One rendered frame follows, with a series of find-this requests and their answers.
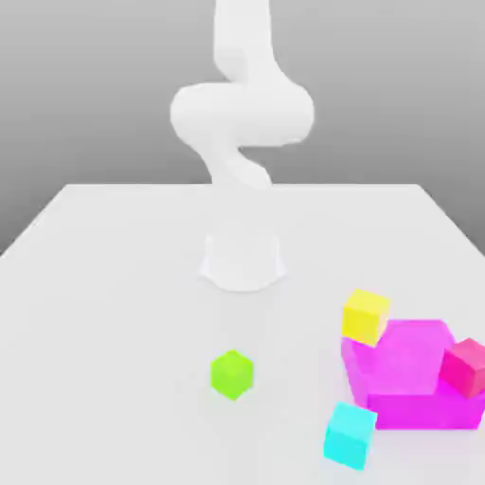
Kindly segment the small cyan cube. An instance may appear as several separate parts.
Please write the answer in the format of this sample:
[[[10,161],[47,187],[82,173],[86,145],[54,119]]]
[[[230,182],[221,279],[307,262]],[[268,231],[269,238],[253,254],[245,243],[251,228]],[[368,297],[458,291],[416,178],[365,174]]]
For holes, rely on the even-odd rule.
[[[363,471],[377,417],[366,408],[338,402],[327,425],[323,456]]]

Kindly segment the small green cube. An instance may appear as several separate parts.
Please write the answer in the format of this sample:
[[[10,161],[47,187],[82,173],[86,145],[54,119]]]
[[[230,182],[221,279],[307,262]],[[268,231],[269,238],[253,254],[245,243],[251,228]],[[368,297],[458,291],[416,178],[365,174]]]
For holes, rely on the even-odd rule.
[[[211,386],[235,401],[254,383],[254,363],[236,350],[228,350],[210,364]]]

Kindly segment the small pink cube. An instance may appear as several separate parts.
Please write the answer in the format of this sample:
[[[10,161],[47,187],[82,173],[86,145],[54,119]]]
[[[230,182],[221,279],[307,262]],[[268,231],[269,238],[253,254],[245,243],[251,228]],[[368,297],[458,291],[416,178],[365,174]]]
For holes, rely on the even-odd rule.
[[[467,399],[485,391],[485,346],[466,338],[444,352],[439,377]]]

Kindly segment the large magenta box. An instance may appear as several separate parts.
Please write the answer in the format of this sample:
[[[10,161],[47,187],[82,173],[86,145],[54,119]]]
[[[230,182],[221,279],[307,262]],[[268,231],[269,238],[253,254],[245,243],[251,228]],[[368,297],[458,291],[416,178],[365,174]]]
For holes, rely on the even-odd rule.
[[[341,339],[341,357],[355,403],[377,414],[378,430],[476,430],[485,392],[467,398],[439,378],[455,344],[437,319],[390,320],[376,346]]]

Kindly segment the small yellow cube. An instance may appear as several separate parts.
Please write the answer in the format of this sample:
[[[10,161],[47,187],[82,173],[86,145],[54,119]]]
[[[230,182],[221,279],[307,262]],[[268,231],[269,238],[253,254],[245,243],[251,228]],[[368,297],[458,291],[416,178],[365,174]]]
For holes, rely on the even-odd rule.
[[[389,298],[356,289],[343,307],[341,335],[375,347],[386,329],[389,308]]]

